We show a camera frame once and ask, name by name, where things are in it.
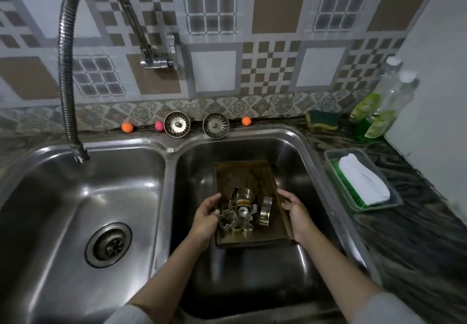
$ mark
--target pink ball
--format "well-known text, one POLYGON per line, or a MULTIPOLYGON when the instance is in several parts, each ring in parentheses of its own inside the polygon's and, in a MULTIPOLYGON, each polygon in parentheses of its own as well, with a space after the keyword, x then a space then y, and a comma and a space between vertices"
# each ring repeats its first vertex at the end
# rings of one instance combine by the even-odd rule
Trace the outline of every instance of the pink ball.
POLYGON ((162 123, 162 121, 157 121, 155 123, 155 129, 157 131, 164 131, 164 124, 162 123))

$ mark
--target countertop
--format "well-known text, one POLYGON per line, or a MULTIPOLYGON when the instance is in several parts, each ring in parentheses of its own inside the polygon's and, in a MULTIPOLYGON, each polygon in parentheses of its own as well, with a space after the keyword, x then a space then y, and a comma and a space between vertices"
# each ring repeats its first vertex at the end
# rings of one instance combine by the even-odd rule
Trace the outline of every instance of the countertop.
MULTIPOLYGON (((353 215, 386 290, 396 294, 428 323, 467 322, 467 227, 451 212, 429 183, 385 141, 357 142, 353 123, 341 118, 336 131, 310 131, 304 118, 267 119, 261 123, 294 126, 324 159, 324 151, 358 147, 370 156, 404 199, 390 209, 353 215)), ((194 124, 192 131, 200 130, 194 124)), ((81 132, 83 142, 144 138, 154 128, 81 132)), ((56 144, 63 134, 0 139, 0 181, 22 156, 56 144)))

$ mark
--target small ball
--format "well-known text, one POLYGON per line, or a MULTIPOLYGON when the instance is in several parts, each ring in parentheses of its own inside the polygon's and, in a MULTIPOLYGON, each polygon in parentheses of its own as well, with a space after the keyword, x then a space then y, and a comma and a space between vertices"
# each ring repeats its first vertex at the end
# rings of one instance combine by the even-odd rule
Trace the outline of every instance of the small ball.
POLYGON ((242 119, 242 124, 245 125, 245 126, 248 126, 251 124, 251 118, 248 117, 248 116, 245 116, 243 119, 242 119))
POLYGON ((133 126, 133 124, 131 122, 124 122, 123 124, 121 124, 121 129, 124 132, 133 132, 134 128, 135 127, 133 126))
POLYGON ((162 121, 157 121, 155 123, 155 129, 157 131, 164 131, 164 124, 162 123, 162 121))

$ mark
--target sink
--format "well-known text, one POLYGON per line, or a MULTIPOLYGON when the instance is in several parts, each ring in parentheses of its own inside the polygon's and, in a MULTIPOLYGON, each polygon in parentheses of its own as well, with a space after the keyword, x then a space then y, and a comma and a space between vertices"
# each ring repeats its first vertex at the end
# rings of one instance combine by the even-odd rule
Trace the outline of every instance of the sink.
MULTIPOLYGON (((40 149, 1 181, 3 323, 102 323, 186 236, 196 208, 215 193, 214 162, 268 161, 277 185, 300 197, 321 231, 380 283, 320 159, 297 130, 250 126, 222 140, 199 132, 124 138, 85 144, 84 164, 67 146, 40 149)), ((221 249, 212 242, 174 322, 310 322, 326 313, 340 315, 300 245, 221 249)))

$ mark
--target green label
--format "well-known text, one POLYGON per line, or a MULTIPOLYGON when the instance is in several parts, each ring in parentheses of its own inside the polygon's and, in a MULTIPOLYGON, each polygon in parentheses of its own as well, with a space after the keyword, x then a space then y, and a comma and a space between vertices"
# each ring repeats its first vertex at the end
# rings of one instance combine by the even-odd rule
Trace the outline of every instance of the green label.
POLYGON ((365 133, 365 137, 369 139, 375 139, 380 137, 383 133, 388 131, 396 118, 395 110, 386 110, 373 120, 373 123, 365 133))
POLYGON ((363 100, 357 104, 357 106, 350 113, 350 117, 355 120, 362 120, 366 115, 369 114, 381 100, 381 94, 371 92, 363 100))

